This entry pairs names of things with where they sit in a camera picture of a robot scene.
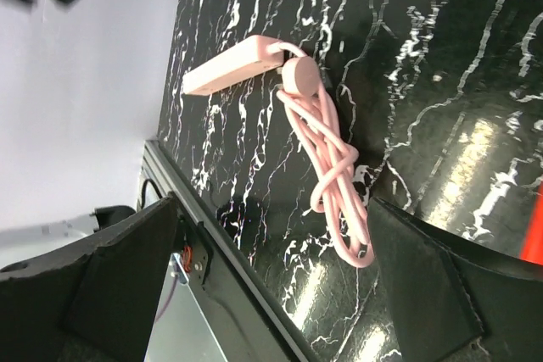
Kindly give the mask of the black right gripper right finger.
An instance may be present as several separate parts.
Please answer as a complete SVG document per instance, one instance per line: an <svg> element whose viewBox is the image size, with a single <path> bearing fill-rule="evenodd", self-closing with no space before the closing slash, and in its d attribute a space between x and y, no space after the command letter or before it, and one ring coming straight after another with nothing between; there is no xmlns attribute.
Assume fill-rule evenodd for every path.
<svg viewBox="0 0 543 362"><path fill-rule="evenodd" d="M540 361L542 268L381 198L368 227L405 361Z"/></svg>

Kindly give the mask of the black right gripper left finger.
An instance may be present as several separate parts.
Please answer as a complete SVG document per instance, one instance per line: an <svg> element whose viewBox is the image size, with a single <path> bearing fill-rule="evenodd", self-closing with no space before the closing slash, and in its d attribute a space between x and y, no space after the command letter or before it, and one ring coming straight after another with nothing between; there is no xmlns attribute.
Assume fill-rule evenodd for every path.
<svg viewBox="0 0 543 362"><path fill-rule="evenodd" d="M163 198L1 270L3 361L142 361L176 235Z"/></svg>

